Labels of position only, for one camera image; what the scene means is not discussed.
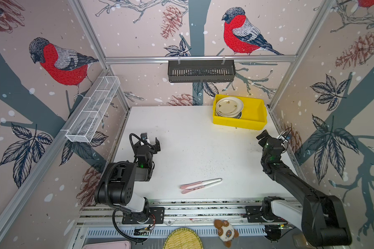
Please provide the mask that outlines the yellow plastic bin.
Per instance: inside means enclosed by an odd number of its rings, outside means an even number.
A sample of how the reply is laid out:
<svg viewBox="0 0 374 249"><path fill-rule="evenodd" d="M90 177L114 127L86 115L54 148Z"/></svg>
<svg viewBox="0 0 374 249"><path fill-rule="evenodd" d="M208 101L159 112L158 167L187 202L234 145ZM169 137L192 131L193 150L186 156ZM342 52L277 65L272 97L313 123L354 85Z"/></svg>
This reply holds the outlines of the yellow plastic bin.
<svg viewBox="0 0 374 249"><path fill-rule="evenodd" d="M267 124L267 110L264 100L231 96L243 101L244 108L242 111L242 117L240 119L219 117L215 112L216 103L220 99L226 97L230 96L217 94L215 97L215 100L213 102L214 124L251 130L262 130L265 127L265 125Z"/></svg>

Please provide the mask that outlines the cream plate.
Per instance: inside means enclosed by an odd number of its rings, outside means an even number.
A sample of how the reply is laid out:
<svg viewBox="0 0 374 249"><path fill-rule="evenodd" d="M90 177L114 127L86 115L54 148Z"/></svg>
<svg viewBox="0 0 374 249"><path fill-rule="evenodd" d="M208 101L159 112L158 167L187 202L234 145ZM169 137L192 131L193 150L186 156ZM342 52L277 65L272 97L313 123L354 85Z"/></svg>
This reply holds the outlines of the cream plate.
<svg viewBox="0 0 374 249"><path fill-rule="evenodd" d="M236 97L226 97L217 101L215 112L226 115L233 115L242 112L244 108L243 101Z"/></svg>

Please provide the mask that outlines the plate green rim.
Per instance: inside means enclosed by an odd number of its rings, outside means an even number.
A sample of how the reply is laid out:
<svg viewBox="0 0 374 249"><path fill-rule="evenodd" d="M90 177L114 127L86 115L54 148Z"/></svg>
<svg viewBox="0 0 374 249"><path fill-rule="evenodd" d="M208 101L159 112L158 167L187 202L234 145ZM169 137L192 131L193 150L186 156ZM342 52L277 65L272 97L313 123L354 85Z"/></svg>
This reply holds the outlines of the plate green rim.
<svg viewBox="0 0 374 249"><path fill-rule="evenodd" d="M226 115L226 114L222 114L222 113L216 112L216 115L219 116L219 117L224 117L224 118L236 118L236 119L240 119L242 117L242 112L239 112L239 113L236 113L236 114L233 114L233 115Z"/></svg>

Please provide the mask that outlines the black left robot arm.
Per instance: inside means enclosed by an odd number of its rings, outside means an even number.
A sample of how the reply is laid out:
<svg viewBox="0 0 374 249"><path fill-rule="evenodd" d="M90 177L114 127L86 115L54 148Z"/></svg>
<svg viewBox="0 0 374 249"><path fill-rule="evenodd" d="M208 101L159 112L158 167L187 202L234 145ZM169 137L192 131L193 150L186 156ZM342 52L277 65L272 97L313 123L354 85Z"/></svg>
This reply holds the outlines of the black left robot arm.
<svg viewBox="0 0 374 249"><path fill-rule="evenodd" d="M131 133L129 142L134 153L133 161L108 164L94 193L96 204L105 204L125 215L147 219L150 208L145 197L134 193L135 182L151 180L155 163L153 156L161 151L160 141L151 144L146 133L140 136Z"/></svg>

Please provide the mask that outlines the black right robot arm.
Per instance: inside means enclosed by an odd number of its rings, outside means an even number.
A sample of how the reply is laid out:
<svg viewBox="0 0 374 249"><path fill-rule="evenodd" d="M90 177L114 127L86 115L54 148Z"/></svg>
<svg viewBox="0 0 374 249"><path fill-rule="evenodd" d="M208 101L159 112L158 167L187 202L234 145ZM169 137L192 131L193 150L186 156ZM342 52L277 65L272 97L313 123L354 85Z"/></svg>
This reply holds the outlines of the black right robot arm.
<svg viewBox="0 0 374 249"><path fill-rule="evenodd" d="M313 247L348 246L351 231L342 201L325 195L299 178L282 160L286 138L274 138L267 130L257 140L262 147L261 165L264 173L282 185L301 204L294 207L281 197L265 197L259 217L265 221L283 219L300 229Z"/></svg>

